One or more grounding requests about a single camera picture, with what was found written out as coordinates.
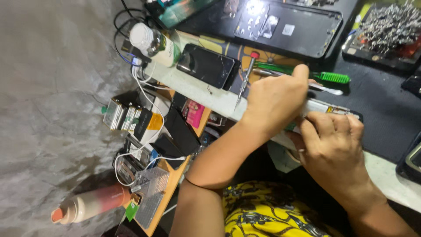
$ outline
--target yellow patterned shirt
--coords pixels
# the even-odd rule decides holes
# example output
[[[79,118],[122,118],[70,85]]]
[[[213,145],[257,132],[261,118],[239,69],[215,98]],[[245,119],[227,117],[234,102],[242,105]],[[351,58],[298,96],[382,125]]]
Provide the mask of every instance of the yellow patterned shirt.
[[[222,199],[225,237],[342,236],[282,183],[250,181],[228,187]]]

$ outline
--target plastic bottle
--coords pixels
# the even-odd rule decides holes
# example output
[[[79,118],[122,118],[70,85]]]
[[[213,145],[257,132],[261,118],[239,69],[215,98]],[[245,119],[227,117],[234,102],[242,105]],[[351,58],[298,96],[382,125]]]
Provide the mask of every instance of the plastic bottle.
[[[51,213],[53,223],[67,224],[81,222],[112,208],[130,201],[128,188],[115,184],[113,186],[78,194],[62,202],[59,208]]]
[[[159,30],[137,23],[130,31],[130,42],[143,55],[156,62],[172,67],[180,57],[180,48]]]

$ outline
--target person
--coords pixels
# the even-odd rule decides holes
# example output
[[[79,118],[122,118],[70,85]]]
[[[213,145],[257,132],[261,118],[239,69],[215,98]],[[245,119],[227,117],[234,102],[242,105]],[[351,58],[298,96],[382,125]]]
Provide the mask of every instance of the person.
[[[286,184],[260,180],[227,188],[246,158],[294,120],[301,135],[289,137],[302,166],[343,207],[357,236],[418,236],[368,176],[361,146],[363,124],[352,115],[299,116],[308,77],[308,67],[299,65],[292,76],[252,84],[240,121],[200,153],[187,172],[171,237],[350,235],[318,221]]]

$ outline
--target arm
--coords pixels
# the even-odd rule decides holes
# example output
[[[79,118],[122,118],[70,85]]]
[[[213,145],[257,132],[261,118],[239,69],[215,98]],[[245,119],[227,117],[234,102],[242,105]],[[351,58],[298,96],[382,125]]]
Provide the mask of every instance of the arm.
[[[364,165],[363,124],[354,116],[310,112],[298,121],[302,137],[289,136],[314,180],[348,213],[358,236],[416,237],[387,204]]]
[[[181,184],[170,236],[224,236],[220,191],[259,146],[301,111],[308,90],[307,66],[293,76],[268,77],[251,86],[241,120],[196,158]]]

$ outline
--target hand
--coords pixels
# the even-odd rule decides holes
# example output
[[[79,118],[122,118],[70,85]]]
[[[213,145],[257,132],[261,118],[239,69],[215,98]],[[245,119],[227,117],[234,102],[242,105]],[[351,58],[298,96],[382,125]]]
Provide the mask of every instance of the hand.
[[[267,77],[253,83],[240,123],[269,140],[300,114],[308,79],[308,67],[298,65],[292,76]]]
[[[301,163],[350,215],[361,215],[387,202],[365,168],[361,147],[364,125],[356,117],[313,111],[298,124],[302,137],[296,133],[288,136],[301,151]]]

